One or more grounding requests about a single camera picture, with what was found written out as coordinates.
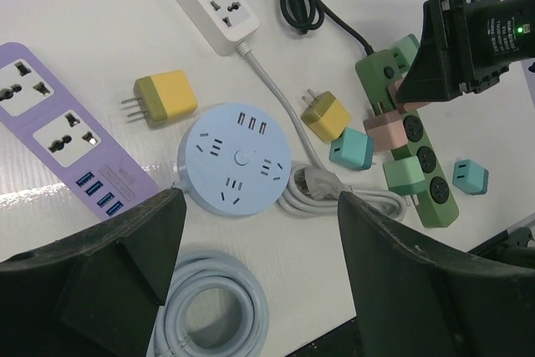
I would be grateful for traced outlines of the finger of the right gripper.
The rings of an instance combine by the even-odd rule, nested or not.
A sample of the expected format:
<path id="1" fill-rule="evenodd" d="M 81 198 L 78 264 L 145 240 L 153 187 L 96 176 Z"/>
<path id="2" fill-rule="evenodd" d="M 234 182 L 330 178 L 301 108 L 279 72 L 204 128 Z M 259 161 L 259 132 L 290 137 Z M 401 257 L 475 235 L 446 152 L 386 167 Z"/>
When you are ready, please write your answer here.
<path id="1" fill-rule="evenodd" d="M 399 103 L 446 102 L 449 94 L 450 55 L 441 0 L 423 5 L 420 47 L 400 85 Z"/>

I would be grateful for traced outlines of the green charger top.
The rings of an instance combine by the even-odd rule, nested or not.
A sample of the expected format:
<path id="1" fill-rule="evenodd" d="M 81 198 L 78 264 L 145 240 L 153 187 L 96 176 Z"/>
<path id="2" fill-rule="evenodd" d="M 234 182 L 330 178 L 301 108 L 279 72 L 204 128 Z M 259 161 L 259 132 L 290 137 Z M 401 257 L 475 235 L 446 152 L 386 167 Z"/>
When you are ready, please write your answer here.
<path id="1" fill-rule="evenodd" d="M 409 71 L 418 53 L 419 47 L 419 40 L 413 33 L 410 33 L 398 40 L 390 48 L 398 69 L 402 74 L 406 74 Z"/>

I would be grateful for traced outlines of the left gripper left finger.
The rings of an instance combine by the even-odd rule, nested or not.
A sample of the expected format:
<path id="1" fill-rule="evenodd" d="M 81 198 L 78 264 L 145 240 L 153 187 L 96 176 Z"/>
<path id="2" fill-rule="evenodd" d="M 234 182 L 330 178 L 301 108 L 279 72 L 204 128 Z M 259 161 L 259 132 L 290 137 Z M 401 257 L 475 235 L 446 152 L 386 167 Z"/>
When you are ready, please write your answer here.
<path id="1" fill-rule="evenodd" d="M 2 355 L 145 355 L 185 218 L 183 192 L 168 189 L 3 261 Z"/>

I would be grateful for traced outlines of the green charger bottom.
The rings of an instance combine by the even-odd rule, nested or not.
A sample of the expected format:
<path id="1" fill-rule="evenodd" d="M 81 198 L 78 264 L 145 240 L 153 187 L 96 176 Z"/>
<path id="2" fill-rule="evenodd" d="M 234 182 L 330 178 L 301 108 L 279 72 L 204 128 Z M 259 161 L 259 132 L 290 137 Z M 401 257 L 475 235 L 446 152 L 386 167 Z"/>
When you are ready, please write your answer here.
<path id="1" fill-rule="evenodd" d="M 416 156 L 406 157 L 383 164 L 389 191 L 407 197 L 417 207 L 418 195 L 425 191 L 425 175 Z"/>

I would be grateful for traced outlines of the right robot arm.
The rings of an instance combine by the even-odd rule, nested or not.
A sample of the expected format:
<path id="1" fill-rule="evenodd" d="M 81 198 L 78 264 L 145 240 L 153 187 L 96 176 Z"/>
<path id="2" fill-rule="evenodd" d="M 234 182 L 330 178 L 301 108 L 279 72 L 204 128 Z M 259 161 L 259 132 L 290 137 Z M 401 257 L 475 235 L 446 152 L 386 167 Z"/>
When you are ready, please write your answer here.
<path id="1" fill-rule="evenodd" d="M 428 0 L 420 48 L 395 98 L 431 103 L 480 94 L 526 60 L 534 60 L 534 0 Z"/>

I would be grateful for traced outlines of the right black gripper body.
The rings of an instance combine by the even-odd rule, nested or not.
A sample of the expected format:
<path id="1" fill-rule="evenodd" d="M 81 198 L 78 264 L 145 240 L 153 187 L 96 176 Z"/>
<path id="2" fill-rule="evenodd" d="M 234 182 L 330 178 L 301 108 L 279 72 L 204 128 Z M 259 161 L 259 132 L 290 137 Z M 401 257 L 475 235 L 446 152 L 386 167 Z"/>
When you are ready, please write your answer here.
<path id="1" fill-rule="evenodd" d="M 534 0 L 441 0 L 450 55 L 449 94 L 481 93 L 509 65 L 534 57 Z"/>

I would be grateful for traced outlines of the green charger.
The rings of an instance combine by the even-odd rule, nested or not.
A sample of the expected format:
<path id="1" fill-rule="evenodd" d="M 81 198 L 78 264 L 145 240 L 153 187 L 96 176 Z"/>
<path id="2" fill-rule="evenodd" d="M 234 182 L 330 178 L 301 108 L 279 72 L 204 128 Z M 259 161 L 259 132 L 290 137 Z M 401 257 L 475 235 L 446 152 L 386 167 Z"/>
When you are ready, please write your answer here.
<path id="1" fill-rule="evenodd" d="M 413 33 L 410 33 L 398 40 L 390 48 L 398 69 L 402 74 L 406 74 L 409 71 L 418 53 L 419 47 L 419 40 Z"/>
<path id="2" fill-rule="evenodd" d="M 383 164 L 389 191 L 407 197 L 417 207 L 418 195 L 425 191 L 425 175 L 416 156 L 406 157 Z"/>

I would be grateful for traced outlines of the green power strip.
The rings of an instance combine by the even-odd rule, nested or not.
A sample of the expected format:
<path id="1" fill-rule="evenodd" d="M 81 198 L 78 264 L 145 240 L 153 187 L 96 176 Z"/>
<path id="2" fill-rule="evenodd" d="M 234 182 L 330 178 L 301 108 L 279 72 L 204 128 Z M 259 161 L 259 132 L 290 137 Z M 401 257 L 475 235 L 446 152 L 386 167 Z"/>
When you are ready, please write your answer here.
<path id="1" fill-rule="evenodd" d="M 390 49 L 380 50 L 360 60 L 355 65 L 355 71 L 372 106 L 373 116 L 397 110 L 388 87 L 402 78 L 402 73 Z M 401 117 L 408 144 L 390 153 L 394 161 L 410 156 L 419 159 L 425 175 L 425 191 L 418 195 L 420 204 L 415 208 L 422 225 L 426 228 L 449 227 L 458 218 L 459 208 L 423 122 L 416 111 L 401 114 Z"/>

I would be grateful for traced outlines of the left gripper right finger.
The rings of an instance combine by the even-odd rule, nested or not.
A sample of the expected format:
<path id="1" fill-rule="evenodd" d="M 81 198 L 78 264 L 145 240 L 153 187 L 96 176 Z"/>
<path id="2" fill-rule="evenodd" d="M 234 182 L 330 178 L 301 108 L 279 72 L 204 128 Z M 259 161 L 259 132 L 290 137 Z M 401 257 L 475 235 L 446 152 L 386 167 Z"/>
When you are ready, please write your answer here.
<path id="1" fill-rule="evenodd" d="M 347 191 L 339 197 L 338 222 L 366 355 L 533 355 L 528 228 L 463 252 Z"/>

